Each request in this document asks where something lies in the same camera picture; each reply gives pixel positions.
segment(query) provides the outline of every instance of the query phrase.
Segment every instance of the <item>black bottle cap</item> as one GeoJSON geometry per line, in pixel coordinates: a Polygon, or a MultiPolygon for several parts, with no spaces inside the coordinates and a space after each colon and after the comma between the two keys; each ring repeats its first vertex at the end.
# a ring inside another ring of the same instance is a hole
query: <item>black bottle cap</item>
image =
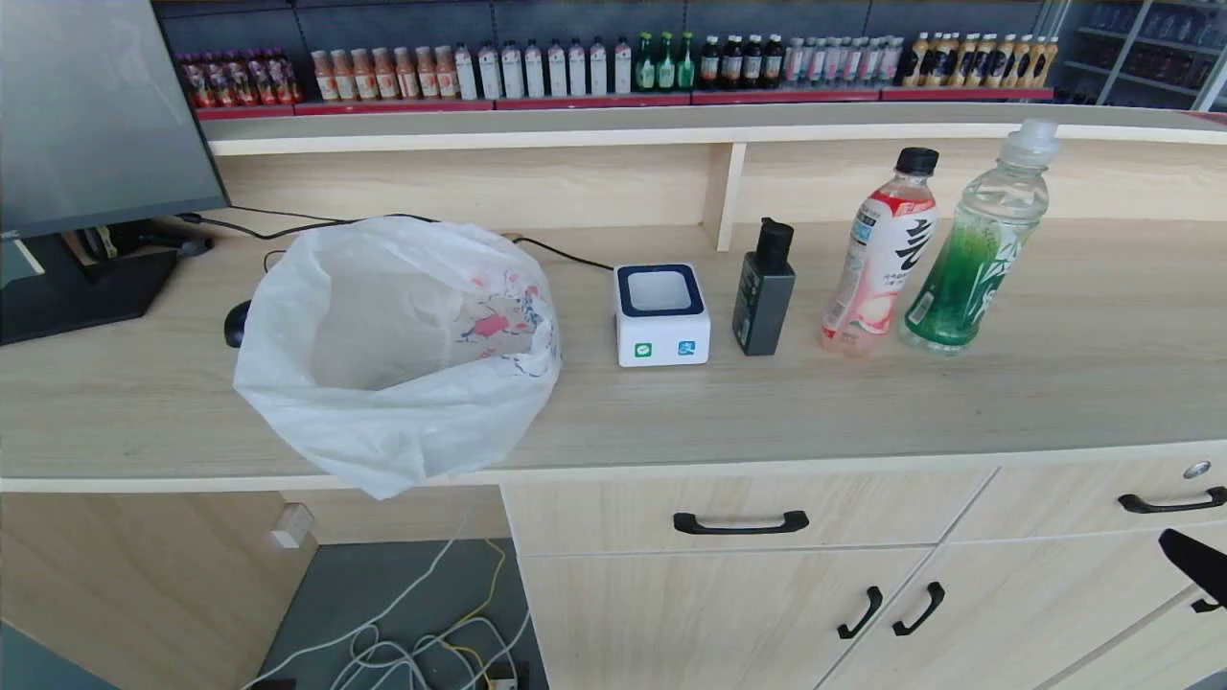
{"type": "Polygon", "coordinates": [[[903,174],[933,174],[936,168],[937,152],[920,146],[908,146],[899,151],[899,160],[894,163],[894,169],[903,174]]]}
{"type": "Polygon", "coordinates": [[[763,217],[763,227],[758,231],[758,247],[755,248],[758,265],[767,269],[783,268],[791,246],[793,226],[763,217]]]}

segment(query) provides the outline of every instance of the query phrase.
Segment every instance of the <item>gray floor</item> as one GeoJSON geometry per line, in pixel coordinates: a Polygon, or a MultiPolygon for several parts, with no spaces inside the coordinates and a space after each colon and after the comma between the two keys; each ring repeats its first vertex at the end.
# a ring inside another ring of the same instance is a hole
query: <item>gray floor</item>
{"type": "MultiPolygon", "coordinates": [[[[507,551],[498,589],[485,614],[510,642],[528,610],[524,587],[509,539],[497,544],[507,551]]],[[[324,546],[315,554],[307,576],[281,624],[265,670],[296,649],[331,640],[379,613],[410,582],[426,572],[442,541],[415,544],[352,544],[324,546]]],[[[438,568],[380,624],[379,638],[410,648],[427,632],[439,632],[486,599],[498,554],[485,541],[456,541],[438,568]]],[[[488,629],[474,626],[450,638],[477,651],[487,662],[499,645],[488,629]]],[[[533,625],[513,648],[517,662],[528,662],[526,690],[546,690],[533,625]]],[[[328,688],[350,661],[348,642],[313,652],[290,663],[275,678],[293,678],[299,689],[328,688]]],[[[461,688],[469,679],[464,667],[444,649],[427,651],[420,665],[432,688],[461,688]]],[[[371,688],[383,672],[367,670],[347,690],[371,688]]],[[[399,669],[384,686],[405,686],[409,670],[399,669]]]]}

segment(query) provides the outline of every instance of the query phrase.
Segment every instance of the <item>bottle cap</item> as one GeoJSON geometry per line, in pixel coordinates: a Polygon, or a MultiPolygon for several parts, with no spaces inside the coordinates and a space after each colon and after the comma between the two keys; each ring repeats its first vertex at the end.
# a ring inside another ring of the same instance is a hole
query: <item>bottle cap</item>
{"type": "Polygon", "coordinates": [[[894,169],[903,174],[930,176],[937,168],[937,152],[921,146],[908,146],[899,151],[894,169]]]}
{"type": "Polygon", "coordinates": [[[1056,126],[1053,120],[1022,120],[1022,128],[1005,138],[1001,160],[1020,166],[1047,166],[1053,162],[1061,146],[1056,139],[1056,126]]]}
{"type": "Polygon", "coordinates": [[[758,231],[758,246],[755,247],[755,258],[758,265],[783,266],[788,262],[788,249],[793,246],[793,226],[775,222],[769,217],[763,217],[762,230],[758,231]]]}

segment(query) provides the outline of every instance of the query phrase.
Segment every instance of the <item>monitor stand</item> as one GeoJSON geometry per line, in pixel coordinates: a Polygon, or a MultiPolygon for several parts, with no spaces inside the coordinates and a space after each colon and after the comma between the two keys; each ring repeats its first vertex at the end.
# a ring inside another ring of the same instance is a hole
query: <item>monitor stand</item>
{"type": "Polygon", "coordinates": [[[60,235],[21,242],[44,273],[0,289],[0,345],[140,318],[178,262],[167,250],[86,266],[60,235]]]}

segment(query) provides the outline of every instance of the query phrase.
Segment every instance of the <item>white bottle cap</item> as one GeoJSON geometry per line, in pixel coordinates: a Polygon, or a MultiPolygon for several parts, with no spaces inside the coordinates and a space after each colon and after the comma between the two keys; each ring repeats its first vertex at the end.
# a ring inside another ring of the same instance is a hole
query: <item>white bottle cap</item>
{"type": "Polygon", "coordinates": [[[1056,126],[1053,120],[1022,120],[1022,128],[1005,138],[1001,160],[1028,167],[1047,166],[1056,157],[1061,145],[1056,139],[1056,126]]]}

